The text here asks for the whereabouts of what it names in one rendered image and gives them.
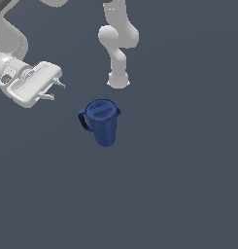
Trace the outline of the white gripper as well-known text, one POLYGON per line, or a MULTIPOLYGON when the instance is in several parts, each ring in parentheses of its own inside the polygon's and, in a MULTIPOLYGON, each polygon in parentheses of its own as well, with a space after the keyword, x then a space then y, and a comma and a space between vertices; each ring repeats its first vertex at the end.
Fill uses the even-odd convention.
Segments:
POLYGON ((48 93, 48 90, 53 85, 65 89, 65 85, 59 81, 61 76, 59 66, 43 61, 30 72, 23 72, 7 87, 7 92, 15 103, 31 108, 40 99, 55 100, 55 95, 48 93))

